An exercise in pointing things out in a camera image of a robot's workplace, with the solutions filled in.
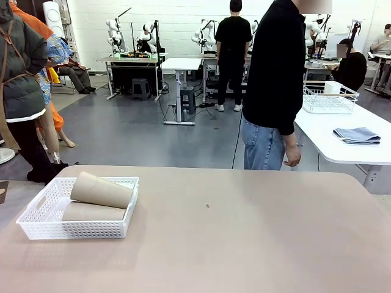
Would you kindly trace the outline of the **person's right hand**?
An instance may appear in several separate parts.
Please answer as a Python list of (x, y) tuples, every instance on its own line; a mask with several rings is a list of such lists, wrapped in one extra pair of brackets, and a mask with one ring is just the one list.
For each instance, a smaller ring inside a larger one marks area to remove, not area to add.
[(296, 167), (301, 161), (301, 152), (296, 144), (287, 145), (285, 147), (287, 159), (283, 162), (288, 167)]

